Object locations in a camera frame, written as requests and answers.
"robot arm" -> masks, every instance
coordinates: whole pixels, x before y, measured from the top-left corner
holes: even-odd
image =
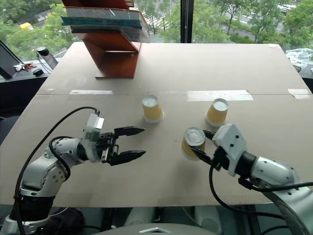
[[[144,131],[143,128],[122,127],[115,129],[114,133],[101,134],[103,123],[103,118],[91,114],[80,140],[67,137],[54,140],[53,150],[61,157],[68,169],[87,160],[92,163],[123,164],[139,158],[146,152],[131,150],[118,154],[116,144],[119,136],[135,135]],[[34,234],[47,224],[53,200],[67,176],[69,176],[67,168],[55,157],[49,146],[37,160],[27,166],[23,174],[19,198],[26,234]],[[5,219],[0,235],[18,234],[16,220],[14,204],[11,214]]]
[[[301,183],[293,167],[248,153],[246,140],[235,124],[221,126],[216,133],[204,133],[217,149],[211,159],[193,147],[201,160],[218,171],[223,167],[231,176],[240,175],[239,184],[262,192],[281,211],[293,235],[313,235],[313,192],[308,187],[292,188],[292,185]],[[273,190],[285,186],[291,187]]]

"road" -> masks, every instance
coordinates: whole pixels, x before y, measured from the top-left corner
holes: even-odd
[[[235,20],[238,20],[238,19],[239,19],[239,21],[240,21],[241,23],[243,23],[243,24],[249,24],[249,21],[252,19],[252,17],[251,17],[251,16],[241,15],[241,16],[239,16],[239,17],[238,17],[238,16],[235,16],[234,19],[235,19]],[[278,26],[277,26],[277,29],[276,29],[277,32],[280,33],[280,32],[283,31],[283,29],[284,29],[283,24],[282,24],[282,23],[279,23]]]

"paper cup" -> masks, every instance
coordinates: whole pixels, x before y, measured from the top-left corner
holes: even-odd
[[[164,118],[164,112],[155,95],[147,95],[142,100],[145,120],[149,123],[159,123]]]
[[[215,99],[205,116],[206,122],[214,127],[224,125],[228,111],[228,102],[224,99]]]
[[[197,127],[188,128],[181,142],[181,152],[183,155],[190,160],[197,161],[199,158],[192,151],[191,146],[198,147],[202,151],[205,150],[205,134]]]

